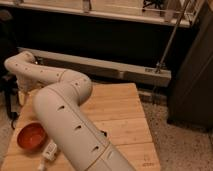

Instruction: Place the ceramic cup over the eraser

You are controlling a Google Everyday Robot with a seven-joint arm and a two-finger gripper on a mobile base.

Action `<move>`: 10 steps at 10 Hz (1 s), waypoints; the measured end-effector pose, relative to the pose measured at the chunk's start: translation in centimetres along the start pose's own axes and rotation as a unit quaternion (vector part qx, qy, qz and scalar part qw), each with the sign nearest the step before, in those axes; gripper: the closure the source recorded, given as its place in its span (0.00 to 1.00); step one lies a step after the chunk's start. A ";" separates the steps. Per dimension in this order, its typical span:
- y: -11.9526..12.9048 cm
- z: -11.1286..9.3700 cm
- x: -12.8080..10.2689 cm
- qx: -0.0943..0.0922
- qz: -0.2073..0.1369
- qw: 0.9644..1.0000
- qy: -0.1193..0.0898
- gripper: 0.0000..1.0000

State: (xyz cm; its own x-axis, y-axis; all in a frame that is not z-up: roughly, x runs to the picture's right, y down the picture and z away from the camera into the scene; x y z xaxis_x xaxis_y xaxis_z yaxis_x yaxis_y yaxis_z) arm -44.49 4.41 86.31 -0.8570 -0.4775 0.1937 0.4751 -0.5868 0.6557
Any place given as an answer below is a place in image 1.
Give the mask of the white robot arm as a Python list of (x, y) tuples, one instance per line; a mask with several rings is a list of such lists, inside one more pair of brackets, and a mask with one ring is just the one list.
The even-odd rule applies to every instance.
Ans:
[(44, 85), (34, 96), (34, 111), (76, 171), (135, 171), (81, 111), (80, 106), (92, 92), (87, 75), (71, 69), (38, 65), (28, 51), (6, 59), (4, 65), (16, 75), (22, 91), (31, 90), (38, 82)]

